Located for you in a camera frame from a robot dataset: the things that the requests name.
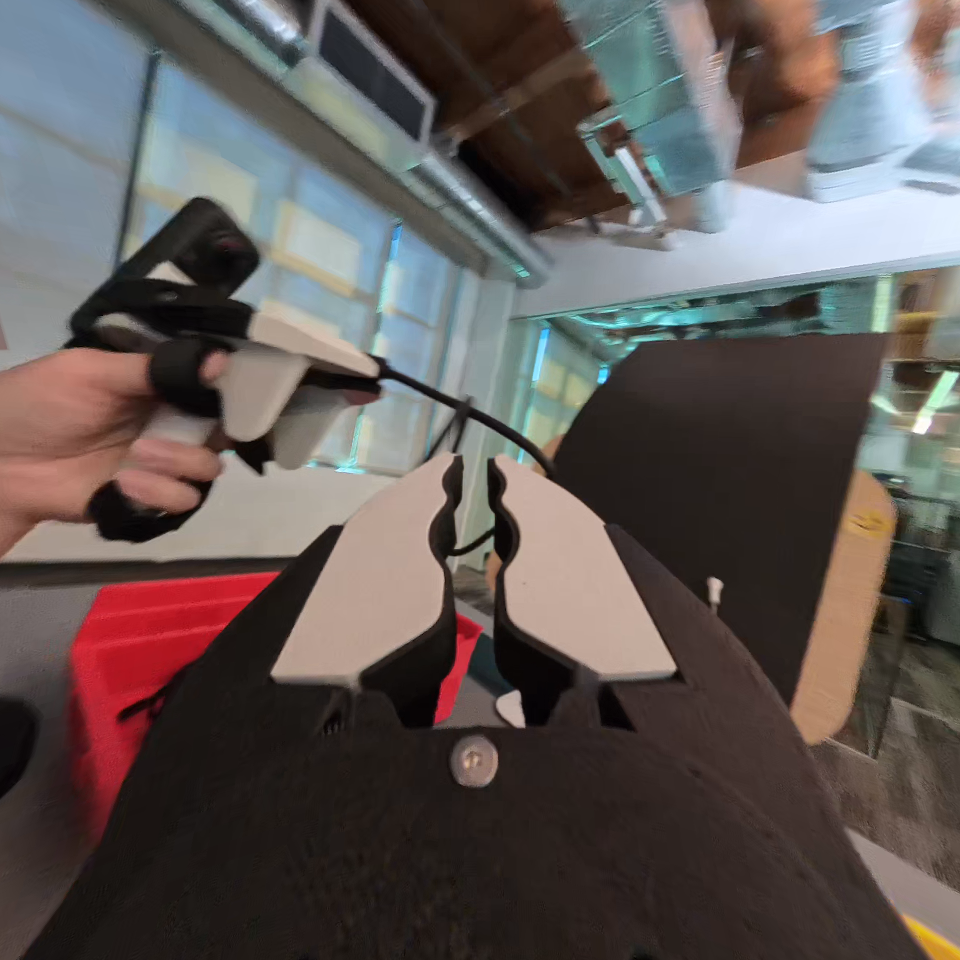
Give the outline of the yellow plastic bin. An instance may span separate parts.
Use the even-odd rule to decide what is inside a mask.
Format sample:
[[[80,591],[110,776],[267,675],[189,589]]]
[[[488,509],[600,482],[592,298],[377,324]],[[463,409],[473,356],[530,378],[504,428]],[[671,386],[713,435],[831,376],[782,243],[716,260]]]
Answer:
[[[916,918],[904,915],[903,921],[918,945],[930,959],[959,960],[959,946],[930,929]]]

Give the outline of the black backdrop board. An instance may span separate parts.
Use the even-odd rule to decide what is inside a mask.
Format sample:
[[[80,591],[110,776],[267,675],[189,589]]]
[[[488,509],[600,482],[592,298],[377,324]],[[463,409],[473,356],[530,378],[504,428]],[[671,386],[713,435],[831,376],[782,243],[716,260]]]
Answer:
[[[790,703],[881,378],[881,333],[651,342],[564,434],[556,480],[706,598]]]

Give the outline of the dark framed vent panel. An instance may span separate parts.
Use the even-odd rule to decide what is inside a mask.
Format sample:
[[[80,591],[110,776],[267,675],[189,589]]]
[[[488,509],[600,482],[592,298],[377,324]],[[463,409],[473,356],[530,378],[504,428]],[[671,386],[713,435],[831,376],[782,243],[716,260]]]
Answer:
[[[345,2],[314,4],[310,51],[419,150],[433,132],[434,95]]]

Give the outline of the red plastic bin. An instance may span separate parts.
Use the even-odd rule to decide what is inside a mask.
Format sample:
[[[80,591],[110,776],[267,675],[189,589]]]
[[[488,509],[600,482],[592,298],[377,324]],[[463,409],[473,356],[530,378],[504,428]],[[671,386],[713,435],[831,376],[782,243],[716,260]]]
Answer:
[[[160,708],[162,689],[204,654],[277,572],[106,585],[69,655],[73,785],[92,844]]]

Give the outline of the black wrist rest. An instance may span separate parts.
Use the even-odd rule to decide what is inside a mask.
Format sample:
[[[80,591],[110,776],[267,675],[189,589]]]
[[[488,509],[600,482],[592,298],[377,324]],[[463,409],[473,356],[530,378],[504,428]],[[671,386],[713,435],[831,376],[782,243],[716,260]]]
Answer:
[[[41,719],[29,702],[1,697],[1,798],[21,780],[33,756]]]

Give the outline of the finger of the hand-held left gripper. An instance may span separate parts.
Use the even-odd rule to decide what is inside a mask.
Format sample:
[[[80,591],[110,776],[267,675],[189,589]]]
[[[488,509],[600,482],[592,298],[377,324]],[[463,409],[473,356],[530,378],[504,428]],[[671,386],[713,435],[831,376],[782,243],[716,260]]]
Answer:
[[[352,405],[349,394],[374,394],[379,375],[360,351],[236,351],[218,380],[223,432],[239,443],[265,439],[272,462],[297,470]]]
[[[378,379],[380,365],[312,317],[255,311],[247,324],[247,341],[305,357],[316,369],[330,374]]]

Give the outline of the rectangular silver duct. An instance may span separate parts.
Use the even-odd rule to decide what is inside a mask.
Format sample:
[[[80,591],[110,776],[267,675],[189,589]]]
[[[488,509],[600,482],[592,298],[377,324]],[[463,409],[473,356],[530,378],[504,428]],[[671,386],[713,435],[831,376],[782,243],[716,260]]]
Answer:
[[[742,120],[731,95],[732,43],[718,46],[702,1],[558,2],[609,103],[577,127],[630,205],[630,225],[663,234],[662,198],[690,198],[694,231],[731,216]]]

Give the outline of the branching silver ventilation duct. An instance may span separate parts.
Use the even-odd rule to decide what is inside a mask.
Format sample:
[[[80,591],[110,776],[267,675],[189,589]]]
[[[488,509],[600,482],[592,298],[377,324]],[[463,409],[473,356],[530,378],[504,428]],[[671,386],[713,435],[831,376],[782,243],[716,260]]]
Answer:
[[[958,133],[934,123],[910,50],[917,19],[917,2],[818,3],[813,33],[837,34],[839,74],[806,148],[810,200],[900,186],[958,193]]]

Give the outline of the round silver duct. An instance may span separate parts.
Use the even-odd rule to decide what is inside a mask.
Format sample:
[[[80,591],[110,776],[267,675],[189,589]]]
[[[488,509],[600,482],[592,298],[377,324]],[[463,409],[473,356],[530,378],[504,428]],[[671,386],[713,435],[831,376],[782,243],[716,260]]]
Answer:
[[[553,262],[506,205],[468,168],[434,151],[401,181],[427,207],[513,274],[524,289],[549,279]]]

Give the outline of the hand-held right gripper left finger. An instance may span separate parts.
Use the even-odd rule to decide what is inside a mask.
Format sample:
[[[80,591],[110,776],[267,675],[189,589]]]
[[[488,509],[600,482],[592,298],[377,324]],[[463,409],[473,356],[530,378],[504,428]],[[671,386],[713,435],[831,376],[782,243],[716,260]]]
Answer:
[[[277,683],[358,689],[424,637],[450,595],[440,546],[462,497],[463,459],[444,452],[369,498],[343,525],[281,651]]]

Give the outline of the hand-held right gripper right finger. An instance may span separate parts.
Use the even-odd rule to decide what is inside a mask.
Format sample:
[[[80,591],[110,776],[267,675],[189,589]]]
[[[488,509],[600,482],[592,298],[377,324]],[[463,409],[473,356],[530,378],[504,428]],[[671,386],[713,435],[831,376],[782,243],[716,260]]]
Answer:
[[[488,461],[494,651],[516,689],[673,678],[677,664],[604,521],[504,454]]]

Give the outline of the person's left hand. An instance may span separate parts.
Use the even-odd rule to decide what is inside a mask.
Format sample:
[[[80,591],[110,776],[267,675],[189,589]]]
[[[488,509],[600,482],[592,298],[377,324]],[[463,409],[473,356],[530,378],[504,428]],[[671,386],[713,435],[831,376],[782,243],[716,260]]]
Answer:
[[[66,349],[2,371],[1,554],[43,522],[88,523],[114,481],[139,507],[180,515],[222,473],[213,440],[143,437],[158,399],[146,354]]]

